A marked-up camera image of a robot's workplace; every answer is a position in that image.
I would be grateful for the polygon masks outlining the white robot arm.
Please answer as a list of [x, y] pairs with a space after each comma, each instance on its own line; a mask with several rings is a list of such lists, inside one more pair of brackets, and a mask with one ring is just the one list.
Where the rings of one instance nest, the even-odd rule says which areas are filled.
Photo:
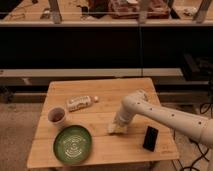
[[213, 148], [213, 119], [154, 105], [148, 101], [147, 94], [142, 89], [136, 90], [122, 99], [114, 123], [121, 127], [127, 126], [136, 114], [146, 116], [179, 131], [208, 148]]

